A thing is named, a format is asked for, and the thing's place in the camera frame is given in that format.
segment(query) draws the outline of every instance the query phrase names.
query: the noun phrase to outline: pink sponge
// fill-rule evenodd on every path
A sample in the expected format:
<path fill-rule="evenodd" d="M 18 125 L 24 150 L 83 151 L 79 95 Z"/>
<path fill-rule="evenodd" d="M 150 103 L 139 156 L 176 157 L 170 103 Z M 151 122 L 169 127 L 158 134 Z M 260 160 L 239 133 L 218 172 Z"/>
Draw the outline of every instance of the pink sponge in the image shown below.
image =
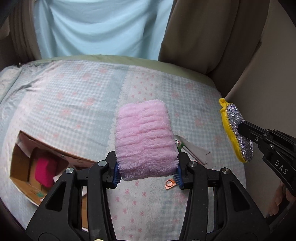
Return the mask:
<path fill-rule="evenodd" d="M 54 185 L 53 177 L 56 175 L 57 161 L 50 157 L 40 157 L 37 160 L 35 179 L 43 186 L 50 188 Z"/>
<path fill-rule="evenodd" d="M 119 109 L 115 153 L 124 180 L 169 176 L 176 171 L 178 152 L 162 101 L 130 103 Z"/>

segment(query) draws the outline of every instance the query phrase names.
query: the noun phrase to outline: sponge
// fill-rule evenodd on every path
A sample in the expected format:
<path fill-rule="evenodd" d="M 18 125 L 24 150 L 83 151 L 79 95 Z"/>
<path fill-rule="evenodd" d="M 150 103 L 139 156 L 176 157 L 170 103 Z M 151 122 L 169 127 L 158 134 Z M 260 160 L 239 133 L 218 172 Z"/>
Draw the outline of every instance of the sponge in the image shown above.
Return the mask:
<path fill-rule="evenodd" d="M 115 154 L 121 177 L 127 181 L 176 171 L 178 150 L 162 101 L 129 103 L 119 109 Z"/>
<path fill-rule="evenodd" d="M 54 185 L 53 177 L 57 172 L 57 161 L 51 157 L 39 157 L 36 164 L 35 179 L 43 186 Z"/>
<path fill-rule="evenodd" d="M 231 141 L 234 152 L 239 161 L 247 163 L 253 158 L 253 142 L 238 133 L 237 127 L 244 121 L 238 108 L 225 99 L 219 100 L 222 109 L 220 110 L 223 127 Z"/>

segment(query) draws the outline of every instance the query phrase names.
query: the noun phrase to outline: yellow and silver sponge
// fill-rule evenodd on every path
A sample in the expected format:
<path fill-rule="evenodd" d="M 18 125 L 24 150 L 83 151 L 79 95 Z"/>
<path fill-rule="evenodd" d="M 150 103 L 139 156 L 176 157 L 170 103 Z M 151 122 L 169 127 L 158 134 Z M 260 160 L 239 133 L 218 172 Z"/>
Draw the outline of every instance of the yellow and silver sponge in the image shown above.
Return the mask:
<path fill-rule="evenodd" d="M 247 163 L 253 158 L 253 142 L 238 133 L 237 127 L 244 121 L 239 109 L 233 103 L 225 99 L 219 100 L 222 123 L 228 138 L 230 139 L 237 158 L 242 163 Z"/>

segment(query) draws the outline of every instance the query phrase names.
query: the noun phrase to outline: metal screw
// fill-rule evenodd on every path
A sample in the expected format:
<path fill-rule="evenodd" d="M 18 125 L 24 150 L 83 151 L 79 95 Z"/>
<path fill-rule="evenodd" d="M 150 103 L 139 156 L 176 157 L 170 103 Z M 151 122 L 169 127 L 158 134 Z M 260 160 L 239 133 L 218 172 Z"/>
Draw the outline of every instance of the metal screw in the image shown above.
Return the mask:
<path fill-rule="evenodd" d="M 197 166 L 197 162 L 196 161 L 191 161 L 191 162 L 189 162 L 189 166 L 196 167 Z"/>
<path fill-rule="evenodd" d="M 223 172 L 224 174 L 229 174 L 229 173 L 230 173 L 230 170 L 229 170 L 227 167 L 223 167 L 223 168 L 222 168 L 222 172 Z"/>
<path fill-rule="evenodd" d="M 72 173 L 74 171 L 73 167 L 68 167 L 66 173 Z"/>
<path fill-rule="evenodd" d="M 106 161 L 99 161 L 98 162 L 98 165 L 103 167 L 103 166 L 106 166 L 107 165 L 107 162 Z"/>

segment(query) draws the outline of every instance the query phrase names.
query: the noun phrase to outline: bed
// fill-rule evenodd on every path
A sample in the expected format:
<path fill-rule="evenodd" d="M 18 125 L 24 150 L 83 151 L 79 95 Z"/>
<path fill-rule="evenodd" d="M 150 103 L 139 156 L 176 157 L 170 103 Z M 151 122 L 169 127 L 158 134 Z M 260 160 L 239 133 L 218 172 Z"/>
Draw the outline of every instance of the bed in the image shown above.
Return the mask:
<path fill-rule="evenodd" d="M 230 168 L 245 186 L 244 166 L 222 126 L 221 95 L 205 75 L 146 59 L 84 55 L 7 67 L 0 84 L 0 197 L 24 228 L 37 207 L 9 179 L 19 131 L 75 155 L 104 160 L 114 150 L 116 112 L 129 102 L 164 101 L 174 134 L 210 150 L 213 169 Z M 117 239 L 178 239 L 188 192 L 165 190 L 167 179 L 122 181 L 108 190 Z M 208 232 L 213 229 L 212 196 L 209 189 Z"/>

